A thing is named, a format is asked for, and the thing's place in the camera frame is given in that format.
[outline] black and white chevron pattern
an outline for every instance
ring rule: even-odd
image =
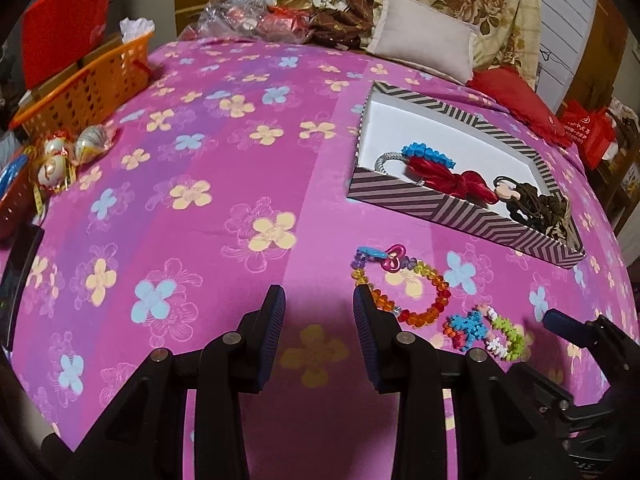
[[[538,152],[492,124],[437,99],[380,81],[373,83],[369,97],[374,92],[382,92],[443,113],[504,142],[534,162],[551,193],[562,195],[558,184]],[[360,119],[360,127],[362,128],[362,118]],[[360,168],[357,164],[353,171],[348,197],[446,225],[511,247],[566,269],[570,269],[584,258],[584,248],[579,238],[578,250],[572,250],[561,242],[471,202],[442,194],[427,187],[416,186],[393,176]]]

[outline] clear plastic bag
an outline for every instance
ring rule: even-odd
[[[239,0],[236,3],[211,0],[197,23],[188,25],[178,39],[305,43],[310,35],[306,13],[274,7],[273,3],[273,0]]]

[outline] bedsheet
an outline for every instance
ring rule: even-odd
[[[603,313],[638,336],[616,239],[575,153],[548,146],[481,94],[359,54],[204,41],[165,45],[152,60],[162,76],[113,116],[120,142],[51,201],[18,314],[15,370],[69,446],[153,348],[202,348],[279,283],[287,314],[271,381],[242,397],[252,478],[388,479],[398,399],[379,396],[366,377],[351,306],[360,245],[404,244],[447,273],[446,314],[491,303],[525,335],[524,358],[578,403],[604,392],[590,355],[540,323],[549,308],[583,321]],[[375,79],[447,100],[538,150],[572,199],[587,257],[561,269],[347,200]],[[368,273],[402,306],[421,312],[433,301],[410,272]],[[451,349],[440,325],[416,332]],[[190,396],[187,478],[192,441]],[[448,460],[453,478],[454,452]]]

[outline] basket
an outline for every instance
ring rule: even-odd
[[[30,213],[35,213],[33,186],[29,181],[29,164],[25,164],[0,200],[0,242],[6,240]]]
[[[99,124],[146,88],[151,34],[125,43],[93,60],[45,98],[14,117],[10,129],[22,125],[32,142],[56,130],[73,137]]]

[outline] box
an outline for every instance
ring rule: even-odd
[[[417,92],[376,81],[360,120],[356,160],[348,197],[513,248],[569,269],[581,261],[584,247],[574,220],[565,244],[508,218],[503,202],[488,208],[425,186],[401,173],[399,160],[385,164],[389,175],[374,170],[385,152],[400,152],[424,142],[456,161],[455,173],[474,170],[493,187],[496,176],[534,184],[540,193],[562,197],[538,153],[519,139],[459,108]]]

